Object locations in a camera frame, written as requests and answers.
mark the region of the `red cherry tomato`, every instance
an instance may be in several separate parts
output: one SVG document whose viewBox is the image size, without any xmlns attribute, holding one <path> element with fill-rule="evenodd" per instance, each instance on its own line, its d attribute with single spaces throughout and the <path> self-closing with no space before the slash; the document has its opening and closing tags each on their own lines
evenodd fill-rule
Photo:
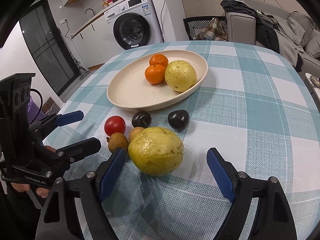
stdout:
<svg viewBox="0 0 320 240">
<path fill-rule="evenodd" d="M 125 121 L 120 116 L 112 116 L 106 120 L 104 124 L 104 131 L 108 136 L 111 136 L 116 132 L 124 133 Z"/>
</svg>

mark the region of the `table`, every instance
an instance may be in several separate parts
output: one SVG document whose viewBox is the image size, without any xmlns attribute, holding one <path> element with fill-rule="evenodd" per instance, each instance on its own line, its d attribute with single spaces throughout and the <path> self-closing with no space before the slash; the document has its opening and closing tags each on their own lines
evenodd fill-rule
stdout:
<svg viewBox="0 0 320 240">
<path fill-rule="evenodd" d="M 311 81 L 310 77 L 311 74 L 306 73 L 306 87 L 308 88 L 311 96 L 313 97 L 313 100 L 316 103 L 316 106 L 318 107 L 318 110 L 320 109 L 320 88 L 317 88 L 313 82 Z"/>
<path fill-rule="evenodd" d="M 230 208 L 206 164 L 207 150 L 216 147 L 238 171 L 279 179 L 298 239 L 306 239 L 320 219 L 319 111 L 290 63 L 261 47 L 182 41 L 131 49 L 110 59 L 60 111 L 81 110 L 84 119 L 57 128 L 44 142 L 59 148 L 90 137 L 101 141 L 100 152 L 72 164 L 65 179 L 80 178 L 109 158 L 103 130 L 108 117 L 122 116 L 125 134 L 130 131 L 133 113 L 114 107 L 106 96 L 115 74 L 139 57 L 169 49 L 200 54 L 209 71 L 191 96 L 151 112 L 151 125 L 167 128 L 169 112 L 189 112 L 189 127 L 177 133 L 185 146 L 183 162 L 171 175 L 158 178 L 126 163 L 112 196 L 103 203 L 118 238 L 213 239 Z M 254 199 L 240 239 L 247 239 L 256 206 Z M 84 236 L 91 239 L 88 228 Z"/>
</svg>

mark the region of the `washing machine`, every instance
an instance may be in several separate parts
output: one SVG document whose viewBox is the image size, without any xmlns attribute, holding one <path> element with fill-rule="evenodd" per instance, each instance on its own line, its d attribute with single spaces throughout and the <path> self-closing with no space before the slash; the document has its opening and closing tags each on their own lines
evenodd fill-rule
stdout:
<svg viewBox="0 0 320 240">
<path fill-rule="evenodd" d="M 104 13 L 108 54 L 160 43 L 162 32 L 152 0 L 125 0 Z"/>
</svg>

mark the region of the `wooden baseboard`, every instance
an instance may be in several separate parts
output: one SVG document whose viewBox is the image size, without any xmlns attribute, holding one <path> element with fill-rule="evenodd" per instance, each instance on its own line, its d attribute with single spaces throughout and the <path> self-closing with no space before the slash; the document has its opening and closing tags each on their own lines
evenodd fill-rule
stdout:
<svg viewBox="0 0 320 240">
<path fill-rule="evenodd" d="M 96 70 L 96 69 L 99 69 L 103 64 L 104 64 L 104 63 L 99 64 L 99 65 L 95 65 L 95 66 L 89 67 L 88 69 L 89 69 L 89 70 Z"/>
</svg>

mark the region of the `round tray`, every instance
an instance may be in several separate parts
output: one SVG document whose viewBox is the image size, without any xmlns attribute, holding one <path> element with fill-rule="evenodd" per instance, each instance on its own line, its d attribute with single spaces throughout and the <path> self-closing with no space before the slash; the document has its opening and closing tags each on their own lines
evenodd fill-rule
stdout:
<svg viewBox="0 0 320 240">
<path fill-rule="evenodd" d="M 165 55 L 169 63 L 175 60 L 189 62 L 197 73 L 196 84 L 185 92 L 176 92 L 166 82 L 152 85 L 144 77 L 150 58 Z M 202 83 L 208 72 L 207 61 L 197 53 L 187 50 L 166 50 L 141 57 L 125 66 L 111 80 L 107 97 L 111 103 L 129 111 L 151 111 L 173 105 L 191 95 Z"/>
</svg>

